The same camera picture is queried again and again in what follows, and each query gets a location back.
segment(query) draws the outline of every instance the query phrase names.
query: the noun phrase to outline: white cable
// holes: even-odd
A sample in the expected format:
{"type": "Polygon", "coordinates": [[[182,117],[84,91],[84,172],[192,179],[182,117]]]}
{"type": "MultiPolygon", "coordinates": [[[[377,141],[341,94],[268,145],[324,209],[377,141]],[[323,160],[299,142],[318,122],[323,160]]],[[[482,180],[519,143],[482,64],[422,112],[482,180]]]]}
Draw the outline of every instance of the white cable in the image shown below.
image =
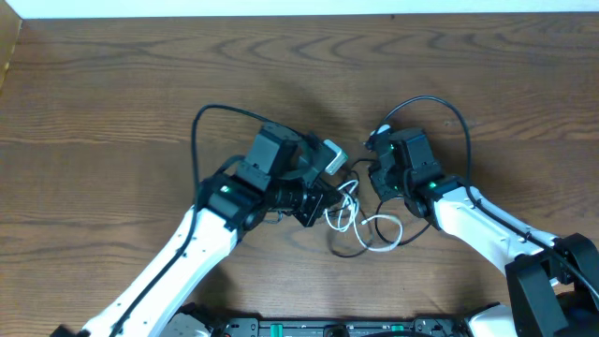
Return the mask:
{"type": "Polygon", "coordinates": [[[342,233],[345,233],[352,224],[356,223],[356,218],[358,217],[358,212],[359,212],[359,201],[356,198],[351,197],[351,194],[354,193],[354,191],[358,187],[359,181],[358,180],[350,180],[348,182],[345,182],[342,185],[340,185],[339,187],[337,187],[337,190],[341,191],[344,188],[346,188],[347,186],[349,186],[350,184],[352,184],[353,186],[351,186],[349,188],[349,191],[343,193],[343,202],[341,204],[341,209],[339,210],[339,216],[337,217],[337,226],[334,226],[330,222],[329,209],[324,210],[325,219],[327,220],[327,223],[329,224],[329,226],[337,231],[342,232],[342,233]],[[349,218],[347,220],[347,224],[345,224],[345,226],[342,226],[341,222],[343,219],[343,211],[345,210],[345,208],[347,208],[347,210],[349,211],[349,218]]]}
{"type": "Polygon", "coordinates": [[[360,224],[366,225],[375,218],[387,219],[400,227],[400,233],[398,234],[397,239],[392,244],[385,246],[385,247],[378,247],[378,248],[369,247],[364,242],[364,240],[362,240],[362,238],[359,236],[359,233],[358,233],[358,224],[356,223],[356,219],[358,218],[358,214],[359,214],[359,200],[358,200],[358,198],[351,197],[351,194],[354,193],[356,188],[358,188],[359,181],[351,180],[351,181],[345,182],[342,185],[340,185],[339,187],[337,187],[337,190],[341,191],[344,188],[346,188],[347,186],[349,186],[350,184],[352,184],[352,186],[349,188],[349,190],[347,192],[343,192],[343,202],[342,202],[341,208],[339,210],[339,216],[337,217],[337,226],[334,226],[330,222],[329,209],[324,210],[325,219],[327,220],[327,223],[329,224],[329,226],[331,228],[333,228],[334,230],[340,231],[342,233],[345,233],[347,231],[347,229],[349,229],[350,226],[353,225],[354,231],[356,232],[356,237],[358,238],[359,243],[364,248],[367,248],[368,250],[370,250],[372,252],[378,252],[378,253],[390,252],[395,247],[397,247],[398,244],[400,244],[400,241],[402,240],[402,235],[403,235],[402,221],[397,216],[387,215],[387,214],[375,214],[375,215],[369,217],[368,219],[362,220],[362,222],[360,222],[360,224]],[[345,208],[347,208],[347,210],[349,211],[349,217],[347,220],[347,224],[345,224],[345,226],[342,226],[341,221],[343,218],[343,211],[345,210],[345,208]]]}
{"type": "Polygon", "coordinates": [[[397,226],[399,226],[400,233],[397,235],[397,239],[392,244],[385,246],[385,247],[380,247],[380,248],[369,247],[366,243],[364,243],[362,238],[360,238],[359,233],[358,233],[358,226],[356,226],[356,222],[354,222],[354,231],[356,231],[356,236],[358,237],[358,241],[362,244],[362,247],[368,249],[371,252],[377,252],[377,253],[390,252],[393,249],[395,249],[395,247],[397,247],[397,245],[400,244],[400,241],[402,240],[402,235],[403,235],[402,221],[397,216],[387,215],[387,214],[375,214],[375,215],[369,217],[368,219],[362,220],[362,222],[360,222],[360,224],[366,225],[375,218],[387,219],[387,220],[395,223],[397,226]]]}

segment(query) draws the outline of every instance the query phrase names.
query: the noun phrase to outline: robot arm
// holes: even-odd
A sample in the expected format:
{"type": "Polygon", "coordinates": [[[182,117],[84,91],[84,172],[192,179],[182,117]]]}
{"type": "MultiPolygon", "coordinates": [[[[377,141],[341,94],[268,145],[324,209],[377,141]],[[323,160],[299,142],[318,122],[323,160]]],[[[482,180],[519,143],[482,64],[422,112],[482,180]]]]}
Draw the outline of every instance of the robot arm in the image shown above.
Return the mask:
{"type": "Polygon", "coordinates": [[[474,336],[599,332],[596,326],[588,328],[590,322],[599,322],[599,298],[588,287],[599,284],[599,253],[589,239],[580,234],[561,239],[524,224],[490,203],[470,182],[446,175],[422,129],[396,132],[384,125],[367,147],[378,156],[369,177],[381,201],[403,197],[414,216],[468,243],[505,275],[513,311],[502,306],[471,317],[467,323],[474,336]],[[572,294],[556,298],[552,286],[573,282],[572,294]],[[573,315],[581,311],[584,322],[573,315]]]}
{"type": "MultiPolygon", "coordinates": [[[[185,214],[170,241],[158,253],[131,286],[100,315],[85,324],[92,336],[108,336],[112,326],[182,246],[188,234],[193,208],[185,214]]],[[[143,297],[123,325],[119,336],[158,336],[183,301],[218,262],[227,257],[237,244],[237,229],[225,227],[226,220],[209,209],[197,214],[192,241],[182,258],[143,297]]]]}
{"type": "Polygon", "coordinates": [[[347,159],[330,140],[268,122],[250,153],[234,159],[241,162],[233,175],[225,173],[229,160],[201,182],[198,212],[195,207],[187,212],[167,245],[113,304],[78,334],[59,327],[52,337],[158,336],[199,281],[267,212],[293,215],[311,227],[341,200],[341,193],[320,178],[347,159]]]}

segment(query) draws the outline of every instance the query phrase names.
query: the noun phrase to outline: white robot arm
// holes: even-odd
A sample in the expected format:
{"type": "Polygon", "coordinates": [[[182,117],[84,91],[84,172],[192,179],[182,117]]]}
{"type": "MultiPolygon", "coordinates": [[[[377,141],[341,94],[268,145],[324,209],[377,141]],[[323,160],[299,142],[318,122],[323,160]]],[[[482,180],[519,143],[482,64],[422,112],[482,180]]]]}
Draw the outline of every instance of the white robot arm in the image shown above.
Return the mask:
{"type": "MultiPolygon", "coordinates": [[[[114,323],[182,246],[190,230],[193,211],[193,207],[187,211],[170,241],[131,286],[100,315],[89,320],[83,330],[94,337],[112,333],[114,323]]],[[[229,230],[225,224],[226,220],[216,213],[208,209],[199,211],[196,229],[185,252],[141,299],[118,336],[160,335],[199,281],[237,244],[237,229],[229,230]]]]}
{"type": "Polygon", "coordinates": [[[582,308],[591,308],[593,323],[599,322],[593,286],[599,283],[599,254],[589,239],[580,234],[561,239],[524,224],[468,179],[446,175],[420,128],[394,131],[383,125],[367,146],[378,156],[369,177],[381,201],[403,197],[414,216],[468,243],[505,275],[513,310],[495,306],[472,316],[474,337],[570,336],[582,329],[572,315],[582,308]],[[557,299],[552,287],[573,282],[572,298],[580,301],[557,299]]]}

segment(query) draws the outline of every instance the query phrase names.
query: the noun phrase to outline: tangled cable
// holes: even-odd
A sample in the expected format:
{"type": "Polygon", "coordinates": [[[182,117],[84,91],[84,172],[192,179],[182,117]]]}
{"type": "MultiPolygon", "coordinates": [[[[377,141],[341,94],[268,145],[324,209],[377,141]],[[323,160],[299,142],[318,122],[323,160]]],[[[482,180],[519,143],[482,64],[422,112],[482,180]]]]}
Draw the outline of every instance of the tangled cable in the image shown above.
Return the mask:
{"type": "Polygon", "coordinates": [[[338,191],[343,191],[343,201],[341,203],[341,208],[339,209],[339,214],[337,215],[337,225],[335,226],[330,222],[329,212],[331,212],[331,211],[329,209],[324,210],[325,219],[327,220],[327,223],[329,224],[329,226],[331,228],[333,228],[336,231],[342,232],[342,233],[345,233],[351,226],[353,226],[359,243],[365,249],[368,249],[371,252],[377,252],[377,253],[390,252],[395,247],[397,247],[402,240],[402,235],[403,235],[402,221],[397,216],[394,216],[394,215],[375,214],[371,217],[365,218],[361,222],[357,222],[356,219],[358,218],[358,215],[360,214],[359,199],[358,199],[358,196],[356,196],[356,195],[352,196],[352,195],[355,193],[355,191],[357,191],[358,185],[359,185],[359,180],[350,180],[350,181],[342,183],[341,185],[339,185],[337,187],[338,191]],[[347,217],[347,223],[344,226],[342,226],[343,212],[345,210],[349,211],[349,216],[347,217]],[[394,242],[391,242],[389,245],[384,246],[384,247],[372,247],[369,244],[367,244],[366,242],[364,242],[364,240],[362,240],[362,238],[359,235],[358,224],[367,225],[369,222],[371,222],[374,219],[386,219],[386,220],[391,221],[392,223],[396,224],[397,226],[399,226],[400,232],[398,233],[397,239],[394,242]]]}

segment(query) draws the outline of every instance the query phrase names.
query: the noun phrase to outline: wood grain surface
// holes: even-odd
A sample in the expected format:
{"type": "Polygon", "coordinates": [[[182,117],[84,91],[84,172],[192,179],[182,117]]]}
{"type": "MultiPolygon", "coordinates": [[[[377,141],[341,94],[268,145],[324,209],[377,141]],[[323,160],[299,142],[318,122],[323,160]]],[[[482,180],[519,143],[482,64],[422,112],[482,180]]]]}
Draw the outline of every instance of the wood grain surface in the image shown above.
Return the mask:
{"type": "MultiPolygon", "coordinates": [[[[356,158],[394,105],[439,95],[472,128],[474,182],[490,200],[599,242],[598,74],[597,14],[25,22],[0,96],[0,335],[78,329],[129,286],[190,206],[190,126],[207,103],[312,130],[356,158]]],[[[418,103],[393,124],[425,127],[446,170],[463,174],[450,112],[418,103]]],[[[208,113],[202,172],[244,154],[258,128],[208,113]]],[[[385,210],[406,235],[424,225],[399,202],[385,210]]],[[[263,224],[189,300],[265,317],[509,302],[499,271],[436,230],[354,259],[332,256],[328,236],[322,223],[263,224]]],[[[358,249],[350,232],[333,239],[358,249]]]]}
{"type": "Polygon", "coordinates": [[[21,21],[7,2],[0,0],[0,90],[17,42],[21,21]]]}

